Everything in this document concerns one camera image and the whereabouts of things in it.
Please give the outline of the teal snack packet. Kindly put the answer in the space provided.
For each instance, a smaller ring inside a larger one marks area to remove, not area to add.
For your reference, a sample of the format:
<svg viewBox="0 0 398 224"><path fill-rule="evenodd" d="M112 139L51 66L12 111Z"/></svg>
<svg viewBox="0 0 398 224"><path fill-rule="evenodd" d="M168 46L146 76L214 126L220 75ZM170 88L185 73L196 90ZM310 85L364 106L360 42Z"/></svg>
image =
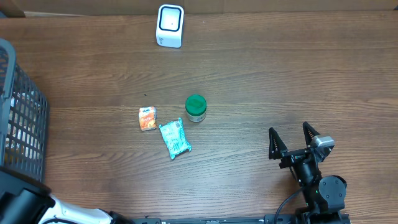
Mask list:
<svg viewBox="0 0 398 224"><path fill-rule="evenodd" d="M169 150L171 160L185 151L191 151L192 146L187 141L181 118L159 126L162 138Z"/></svg>

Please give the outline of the green lid jar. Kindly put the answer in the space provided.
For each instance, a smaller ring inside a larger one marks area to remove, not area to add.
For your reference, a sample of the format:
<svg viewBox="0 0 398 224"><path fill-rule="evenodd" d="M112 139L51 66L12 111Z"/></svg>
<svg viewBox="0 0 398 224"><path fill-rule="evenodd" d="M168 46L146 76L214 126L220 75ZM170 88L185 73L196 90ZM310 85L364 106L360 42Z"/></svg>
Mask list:
<svg viewBox="0 0 398 224"><path fill-rule="evenodd" d="M203 121L206 116L207 103L201 95L191 95L186 99L185 110L188 119L192 122L198 123Z"/></svg>

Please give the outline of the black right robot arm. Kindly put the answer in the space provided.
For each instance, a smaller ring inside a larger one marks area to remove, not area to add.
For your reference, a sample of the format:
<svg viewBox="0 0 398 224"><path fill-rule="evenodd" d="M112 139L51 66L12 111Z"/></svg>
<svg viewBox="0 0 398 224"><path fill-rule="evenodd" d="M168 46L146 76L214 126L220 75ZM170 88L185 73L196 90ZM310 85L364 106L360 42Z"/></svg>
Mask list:
<svg viewBox="0 0 398 224"><path fill-rule="evenodd" d="M345 208L347 183L338 175L322 176L319 163L323 162L335 146L331 136L322 135L308 122L303 123L306 147L289 151L274 128L269 128L269 159L280 160L281 169L288 168L299 189L286 198L273 215L265 215L265 223L350 223ZM281 215L283 207L302 194L306 206L292 215Z"/></svg>

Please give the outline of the orange tissue packet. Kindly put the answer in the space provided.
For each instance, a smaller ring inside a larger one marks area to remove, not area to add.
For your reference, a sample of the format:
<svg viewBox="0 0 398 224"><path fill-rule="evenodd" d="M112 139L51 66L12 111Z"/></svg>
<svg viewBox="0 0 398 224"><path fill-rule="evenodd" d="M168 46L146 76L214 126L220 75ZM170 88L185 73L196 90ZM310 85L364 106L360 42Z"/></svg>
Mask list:
<svg viewBox="0 0 398 224"><path fill-rule="evenodd" d="M157 128L157 110L154 106L139 108L139 125L142 131L149 131Z"/></svg>

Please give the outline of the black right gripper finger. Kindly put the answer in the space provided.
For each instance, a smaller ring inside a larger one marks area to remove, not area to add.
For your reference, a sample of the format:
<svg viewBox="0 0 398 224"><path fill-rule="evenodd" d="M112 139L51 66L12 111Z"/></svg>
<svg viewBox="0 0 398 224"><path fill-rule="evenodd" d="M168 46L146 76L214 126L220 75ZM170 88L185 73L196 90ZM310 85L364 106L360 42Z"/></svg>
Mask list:
<svg viewBox="0 0 398 224"><path fill-rule="evenodd" d="M303 123L303 132L307 146L310 145L311 141L315 136L318 136L320 134L307 121Z"/></svg>
<svg viewBox="0 0 398 224"><path fill-rule="evenodd" d="M274 128L269 128L269 159L281 159L288 149Z"/></svg>

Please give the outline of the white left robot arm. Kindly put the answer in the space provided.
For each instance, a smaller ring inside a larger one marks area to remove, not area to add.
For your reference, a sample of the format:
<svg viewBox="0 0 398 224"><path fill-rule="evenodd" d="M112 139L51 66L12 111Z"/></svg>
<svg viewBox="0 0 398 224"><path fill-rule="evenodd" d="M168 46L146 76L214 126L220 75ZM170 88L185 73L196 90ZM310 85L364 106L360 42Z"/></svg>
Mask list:
<svg viewBox="0 0 398 224"><path fill-rule="evenodd" d="M62 202L39 181L2 167L1 223L133 224L134 222L116 212L82 208Z"/></svg>

